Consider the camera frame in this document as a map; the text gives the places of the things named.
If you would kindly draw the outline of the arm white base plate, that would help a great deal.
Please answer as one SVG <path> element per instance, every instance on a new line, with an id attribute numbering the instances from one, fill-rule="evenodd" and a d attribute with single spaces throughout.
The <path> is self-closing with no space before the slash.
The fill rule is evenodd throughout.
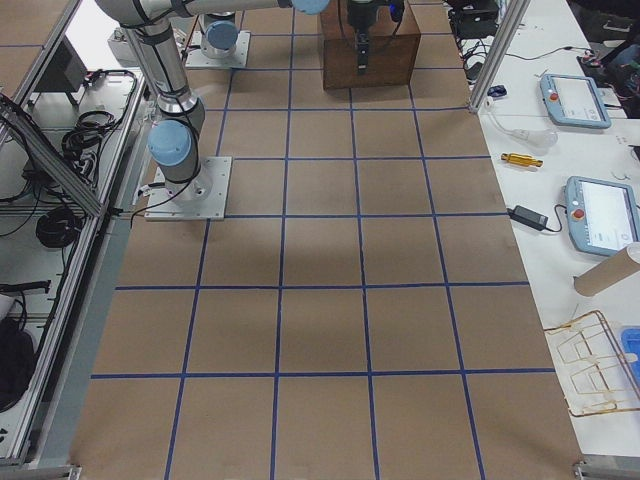
<path id="1" fill-rule="evenodd" d="M 209 47 L 202 41 L 202 34 L 196 30 L 189 44 L 185 62 L 187 69 L 243 69 L 248 60 L 251 34 L 241 30 L 235 46 L 230 50 Z"/>
<path id="2" fill-rule="evenodd" d="M 180 188 L 169 183 L 153 189 L 150 208 L 144 211 L 149 221 L 223 220 L 232 169 L 232 157 L 201 157 L 200 173 L 177 197 Z"/>

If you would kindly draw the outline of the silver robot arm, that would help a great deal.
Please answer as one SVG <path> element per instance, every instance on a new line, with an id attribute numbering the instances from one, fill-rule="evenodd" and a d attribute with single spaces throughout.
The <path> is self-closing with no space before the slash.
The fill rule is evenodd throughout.
<path id="1" fill-rule="evenodd" d="M 201 15 L 201 50 L 209 58 L 224 58 L 234 52 L 239 36 L 233 11 Z"/>
<path id="2" fill-rule="evenodd" d="M 326 1 L 100 1 L 98 6 L 131 36 L 134 56 L 156 90 L 161 121 L 148 137 L 148 148 L 165 179 L 165 188 L 180 200 L 206 195 L 211 182 L 201 172 L 199 134 L 204 105 L 189 86 L 175 43 L 172 16 L 295 8 L 308 15 L 322 12 Z"/>

